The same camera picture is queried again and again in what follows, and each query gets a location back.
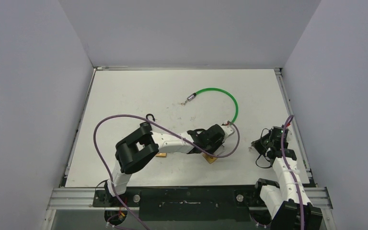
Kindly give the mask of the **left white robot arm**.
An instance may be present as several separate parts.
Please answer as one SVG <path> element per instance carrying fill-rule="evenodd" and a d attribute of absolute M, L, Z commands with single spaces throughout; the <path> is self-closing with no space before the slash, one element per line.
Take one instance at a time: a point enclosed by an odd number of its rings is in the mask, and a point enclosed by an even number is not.
<path fill-rule="evenodd" d="M 142 170 L 158 153 L 198 154 L 205 151 L 216 154 L 233 133 L 232 127 L 218 124 L 208 129 L 188 130 L 178 136 L 154 132 L 150 126 L 139 127 L 115 146 L 120 168 L 114 167 L 112 178 L 106 182 L 105 200 L 111 206 L 120 205 L 131 175 Z"/>

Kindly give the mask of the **long-shackle brass padlock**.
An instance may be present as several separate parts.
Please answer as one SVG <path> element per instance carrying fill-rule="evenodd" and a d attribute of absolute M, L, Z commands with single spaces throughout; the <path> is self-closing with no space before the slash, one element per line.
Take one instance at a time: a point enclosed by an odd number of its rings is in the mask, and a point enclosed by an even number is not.
<path fill-rule="evenodd" d="M 213 157 L 209 156 L 208 154 L 203 153 L 204 159 L 209 163 L 214 163 L 218 158 L 216 156 L 220 156 L 225 152 L 225 146 L 221 145 L 219 148 L 213 153 Z"/>

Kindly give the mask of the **black padlock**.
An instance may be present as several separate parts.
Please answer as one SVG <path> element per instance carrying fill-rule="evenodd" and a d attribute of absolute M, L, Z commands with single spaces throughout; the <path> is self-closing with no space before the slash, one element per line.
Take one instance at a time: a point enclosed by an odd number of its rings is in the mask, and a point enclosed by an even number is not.
<path fill-rule="evenodd" d="M 146 114 L 145 118 L 149 121 L 152 121 L 152 122 L 156 122 L 156 119 L 154 117 L 153 114 L 149 113 L 149 114 Z"/>

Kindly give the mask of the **short brass padlock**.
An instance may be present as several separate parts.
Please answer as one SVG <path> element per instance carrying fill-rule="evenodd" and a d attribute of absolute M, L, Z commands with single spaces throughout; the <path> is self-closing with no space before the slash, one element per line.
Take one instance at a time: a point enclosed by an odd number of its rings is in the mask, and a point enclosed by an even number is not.
<path fill-rule="evenodd" d="M 159 157 L 159 158 L 165 158 L 165 157 L 167 157 L 167 154 L 166 153 L 158 153 L 155 156 Z"/>

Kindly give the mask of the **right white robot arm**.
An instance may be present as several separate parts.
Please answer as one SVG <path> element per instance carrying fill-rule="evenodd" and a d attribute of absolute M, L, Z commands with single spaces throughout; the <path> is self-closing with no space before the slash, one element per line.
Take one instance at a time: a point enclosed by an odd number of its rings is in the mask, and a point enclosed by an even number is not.
<path fill-rule="evenodd" d="M 273 169 L 277 180 L 260 178 L 252 191 L 255 204 L 265 205 L 265 213 L 251 213 L 257 227 L 271 230 L 318 230 L 323 220 L 320 208 L 314 207 L 299 176 L 294 150 L 288 148 L 288 129 L 274 126 L 251 143 L 260 157 Z"/>

